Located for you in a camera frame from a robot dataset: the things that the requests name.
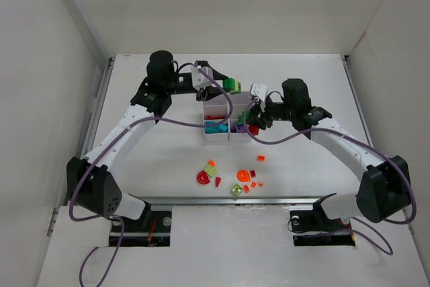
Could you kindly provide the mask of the light green curved lego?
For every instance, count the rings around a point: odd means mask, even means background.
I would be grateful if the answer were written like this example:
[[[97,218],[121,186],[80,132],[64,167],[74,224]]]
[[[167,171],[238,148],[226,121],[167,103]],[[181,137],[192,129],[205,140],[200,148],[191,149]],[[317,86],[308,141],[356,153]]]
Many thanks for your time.
[[[214,177],[218,171],[215,168],[215,166],[212,166],[211,164],[207,164],[204,168],[203,171],[208,175],[209,178]]]

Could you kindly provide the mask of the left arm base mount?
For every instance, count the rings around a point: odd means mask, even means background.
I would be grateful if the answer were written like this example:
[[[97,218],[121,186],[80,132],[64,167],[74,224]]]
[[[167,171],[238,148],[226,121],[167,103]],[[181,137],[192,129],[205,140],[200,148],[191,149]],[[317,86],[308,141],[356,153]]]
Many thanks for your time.
[[[116,246],[122,237],[121,247],[169,247],[173,222],[172,211],[172,206],[155,204],[143,220],[123,218],[123,235],[121,235],[120,223],[113,222],[108,237],[109,246]]]

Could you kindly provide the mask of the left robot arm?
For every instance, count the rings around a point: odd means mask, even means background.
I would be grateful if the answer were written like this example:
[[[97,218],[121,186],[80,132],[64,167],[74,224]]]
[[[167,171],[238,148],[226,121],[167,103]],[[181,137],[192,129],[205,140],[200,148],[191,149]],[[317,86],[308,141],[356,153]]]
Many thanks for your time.
[[[71,220],[80,220],[73,212],[76,205],[90,211],[92,218],[146,220],[150,216],[151,205],[124,193],[114,176],[138,141],[158,122],[167,121],[164,114],[173,95],[194,93],[198,101],[228,95],[229,90],[219,84],[228,77],[207,61],[196,61],[190,68],[181,73],[181,66],[166,50],[149,56],[146,77],[118,124],[92,151],[67,164]]]

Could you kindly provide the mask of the light green square lego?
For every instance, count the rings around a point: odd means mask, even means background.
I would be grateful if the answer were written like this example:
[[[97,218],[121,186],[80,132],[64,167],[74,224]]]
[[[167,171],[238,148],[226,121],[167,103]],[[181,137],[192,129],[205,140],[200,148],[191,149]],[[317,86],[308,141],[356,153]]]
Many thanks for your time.
[[[242,191],[243,187],[237,183],[235,183],[230,189],[231,194],[233,194],[234,196],[240,196]]]

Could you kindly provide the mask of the teal curved lego brick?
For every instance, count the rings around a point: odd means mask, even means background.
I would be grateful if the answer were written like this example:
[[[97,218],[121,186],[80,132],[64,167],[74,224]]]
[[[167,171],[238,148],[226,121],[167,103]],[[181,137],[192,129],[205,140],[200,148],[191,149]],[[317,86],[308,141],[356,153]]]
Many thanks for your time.
[[[217,122],[205,121],[204,125],[206,126],[204,129],[206,134],[223,133],[222,124],[219,125]]]

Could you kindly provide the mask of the green duplo brick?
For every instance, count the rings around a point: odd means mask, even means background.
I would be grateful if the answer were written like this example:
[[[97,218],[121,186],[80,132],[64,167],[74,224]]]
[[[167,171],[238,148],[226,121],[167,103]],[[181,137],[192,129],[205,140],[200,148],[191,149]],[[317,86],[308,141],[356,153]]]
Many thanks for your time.
[[[228,92],[232,95],[239,94],[242,92],[241,91],[241,83],[234,78],[224,79],[222,81],[222,87],[226,92]]]

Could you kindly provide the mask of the green and red duplo stack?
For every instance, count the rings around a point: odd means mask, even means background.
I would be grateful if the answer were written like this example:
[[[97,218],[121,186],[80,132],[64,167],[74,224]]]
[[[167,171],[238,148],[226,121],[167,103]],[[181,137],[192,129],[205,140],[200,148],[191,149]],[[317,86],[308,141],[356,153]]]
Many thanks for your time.
[[[254,136],[259,134],[259,127],[252,123],[253,117],[251,112],[248,111],[246,114],[241,114],[238,116],[236,124],[242,124],[244,127],[247,127],[250,133]]]

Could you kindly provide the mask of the clear divided container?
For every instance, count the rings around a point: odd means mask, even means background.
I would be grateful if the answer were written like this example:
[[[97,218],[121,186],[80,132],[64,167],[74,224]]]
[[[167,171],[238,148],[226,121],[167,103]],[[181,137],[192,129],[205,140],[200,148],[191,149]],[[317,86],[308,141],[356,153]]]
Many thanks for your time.
[[[230,142],[249,142],[251,137],[247,134],[247,131],[243,128],[243,112],[251,98],[248,92],[242,92],[239,94],[231,95],[232,101],[232,113],[228,120],[229,122],[229,133],[228,140]]]
[[[224,96],[218,96],[202,104],[202,118],[204,125],[214,125],[227,117],[228,102]],[[203,130],[204,140],[211,144],[219,144],[228,141],[229,124],[224,121],[222,125],[205,128]]]

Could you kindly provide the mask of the right clear divided container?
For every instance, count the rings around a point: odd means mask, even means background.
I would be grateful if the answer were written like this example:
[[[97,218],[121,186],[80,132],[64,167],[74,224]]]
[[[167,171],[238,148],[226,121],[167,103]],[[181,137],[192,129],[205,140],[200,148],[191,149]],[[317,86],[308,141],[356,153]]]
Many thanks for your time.
[[[229,122],[229,133],[228,140],[230,142],[249,142],[251,137],[247,134],[247,131],[243,128],[243,112],[251,98],[248,92],[242,92],[239,94],[231,95],[232,101],[232,113],[228,120]]]

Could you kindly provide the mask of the metal table rail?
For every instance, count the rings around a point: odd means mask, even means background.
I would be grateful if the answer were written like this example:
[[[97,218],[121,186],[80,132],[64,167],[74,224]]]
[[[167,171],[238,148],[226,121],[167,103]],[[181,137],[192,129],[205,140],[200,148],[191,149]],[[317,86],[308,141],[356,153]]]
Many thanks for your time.
[[[309,205],[323,198],[322,196],[287,197],[278,196],[271,198],[263,197],[239,197],[239,198],[217,198],[217,197],[140,197],[153,205],[172,206],[246,206],[246,205]]]

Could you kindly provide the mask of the purple lego brick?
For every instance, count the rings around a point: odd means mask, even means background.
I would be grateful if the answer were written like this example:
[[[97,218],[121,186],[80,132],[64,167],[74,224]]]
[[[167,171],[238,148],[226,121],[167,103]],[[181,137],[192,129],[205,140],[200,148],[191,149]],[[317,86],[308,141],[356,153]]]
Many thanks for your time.
[[[231,133],[246,133],[245,127],[242,124],[235,124],[230,128]]]

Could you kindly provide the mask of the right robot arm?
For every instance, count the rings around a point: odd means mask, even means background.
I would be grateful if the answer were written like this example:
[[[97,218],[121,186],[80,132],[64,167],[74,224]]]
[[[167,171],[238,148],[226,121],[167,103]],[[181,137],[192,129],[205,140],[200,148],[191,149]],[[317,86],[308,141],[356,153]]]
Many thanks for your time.
[[[410,206],[411,214],[403,222],[415,219],[417,203],[407,162],[399,156],[387,157],[349,134],[330,112],[312,104],[302,79],[285,80],[279,102],[259,83],[251,85],[249,95],[251,103],[243,114],[246,124],[265,130],[275,121],[290,122],[296,136],[304,135],[325,148],[359,180],[356,193],[334,193],[315,202],[318,216],[330,220],[362,216],[372,223],[392,222],[393,214]]]

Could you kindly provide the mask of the red horseshoe lego piece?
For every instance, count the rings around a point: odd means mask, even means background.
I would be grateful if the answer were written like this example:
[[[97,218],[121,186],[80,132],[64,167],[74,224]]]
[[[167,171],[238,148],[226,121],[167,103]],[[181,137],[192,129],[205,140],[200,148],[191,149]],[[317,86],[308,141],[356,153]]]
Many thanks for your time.
[[[204,171],[200,171],[197,176],[196,180],[200,185],[208,185],[210,183],[210,177],[209,175]]]

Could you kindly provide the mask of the teal square lego brick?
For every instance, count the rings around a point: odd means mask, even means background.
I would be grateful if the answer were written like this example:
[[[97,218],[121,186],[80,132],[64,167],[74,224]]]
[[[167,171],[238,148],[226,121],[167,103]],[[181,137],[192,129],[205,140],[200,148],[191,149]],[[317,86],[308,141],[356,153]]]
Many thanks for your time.
[[[219,124],[218,125],[218,131],[220,133],[227,133],[228,132],[228,126],[225,124]]]

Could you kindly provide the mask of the red arch duplo brick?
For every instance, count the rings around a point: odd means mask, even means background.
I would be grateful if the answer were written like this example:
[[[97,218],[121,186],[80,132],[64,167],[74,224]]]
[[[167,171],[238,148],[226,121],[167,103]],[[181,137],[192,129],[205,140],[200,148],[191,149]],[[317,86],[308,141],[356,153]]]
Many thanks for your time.
[[[205,115],[204,116],[204,120],[217,120],[217,121],[219,121],[219,120],[223,120],[223,119],[225,119],[225,115],[219,115],[219,116],[216,116],[216,115]]]

